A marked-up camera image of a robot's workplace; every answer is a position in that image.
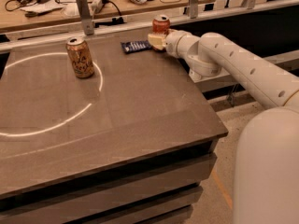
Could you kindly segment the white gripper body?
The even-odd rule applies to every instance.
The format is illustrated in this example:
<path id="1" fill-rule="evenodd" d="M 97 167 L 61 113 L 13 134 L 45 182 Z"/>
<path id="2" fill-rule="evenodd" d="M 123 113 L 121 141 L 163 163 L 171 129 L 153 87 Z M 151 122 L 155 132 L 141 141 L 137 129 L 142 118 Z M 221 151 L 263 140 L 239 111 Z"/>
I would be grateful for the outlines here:
<path id="1" fill-rule="evenodd" d="M 185 31 L 173 31 L 165 39 L 166 52 L 175 57 L 185 59 L 197 53 L 200 38 Z"/>

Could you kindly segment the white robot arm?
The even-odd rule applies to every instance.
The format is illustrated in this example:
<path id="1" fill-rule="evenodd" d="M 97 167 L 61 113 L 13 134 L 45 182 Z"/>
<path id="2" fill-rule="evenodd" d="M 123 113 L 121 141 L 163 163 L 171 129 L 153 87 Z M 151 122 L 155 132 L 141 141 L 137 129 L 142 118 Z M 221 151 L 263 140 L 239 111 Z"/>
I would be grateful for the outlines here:
<path id="1" fill-rule="evenodd" d="M 222 71 L 243 91 L 221 117 L 235 131 L 232 224 L 299 224 L 299 79 L 217 33 L 169 30 L 149 43 L 183 60 L 190 76 Z"/>

